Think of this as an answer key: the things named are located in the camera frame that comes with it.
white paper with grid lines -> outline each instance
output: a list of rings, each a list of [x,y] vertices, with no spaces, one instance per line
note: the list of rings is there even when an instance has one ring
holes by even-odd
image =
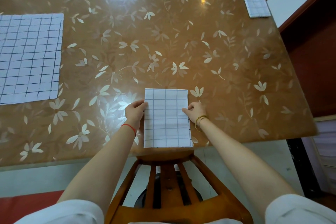
[[[0,105],[55,99],[63,14],[0,16]]]
[[[244,0],[250,18],[270,17],[266,0]]]
[[[190,122],[182,108],[188,107],[188,90],[145,89],[144,148],[192,147]]]

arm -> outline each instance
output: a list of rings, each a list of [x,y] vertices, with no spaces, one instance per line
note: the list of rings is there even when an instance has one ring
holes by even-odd
[[[137,131],[147,102],[139,100],[126,107],[126,124]],[[134,131],[122,126],[73,178],[57,203],[71,199],[96,203],[106,215],[117,182],[134,141]]]
[[[202,104],[191,103],[182,111],[192,122],[205,115]],[[212,145],[216,148],[225,165],[238,181],[247,198],[252,202],[261,216],[265,215],[267,206],[284,194],[296,194],[293,188],[265,161],[247,147],[229,137],[207,118],[197,121]]]

dining table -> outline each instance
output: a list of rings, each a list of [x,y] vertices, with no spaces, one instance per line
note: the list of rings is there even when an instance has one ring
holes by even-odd
[[[312,114],[272,16],[244,0],[0,0],[0,15],[63,13],[57,99],[0,105],[0,167],[93,157],[145,88],[187,89],[241,143],[312,136]],[[211,146],[191,122],[192,148]]]

bangle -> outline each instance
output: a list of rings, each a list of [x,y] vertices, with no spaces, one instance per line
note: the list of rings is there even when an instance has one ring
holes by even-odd
[[[130,124],[126,124],[126,123],[124,123],[124,124],[122,124],[120,127],[122,127],[123,125],[129,126],[131,129],[133,129],[133,131],[134,131],[134,137],[137,136],[137,132],[136,132],[135,128],[133,128]]]
[[[208,118],[208,116],[206,116],[206,115],[201,115],[201,116],[199,116],[196,120],[195,120],[195,128],[196,128],[196,130],[198,131],[198,132],[203,132],[202,130],[198,130],[198,128],[197,128],[197,121],[199,120],[199,121],[201,121],[201,120],[203,120],[204,118]]]

white sleeve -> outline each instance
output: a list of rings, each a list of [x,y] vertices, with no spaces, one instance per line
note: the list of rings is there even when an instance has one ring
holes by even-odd
[[[336,212],[308,198],[288,194],[275,199],[265,212],[266,224],[332,224]]]
[[[81,223],[103,224],[103,211],[98,205],[86,200],[67,200],[29,214],[15,224]]]

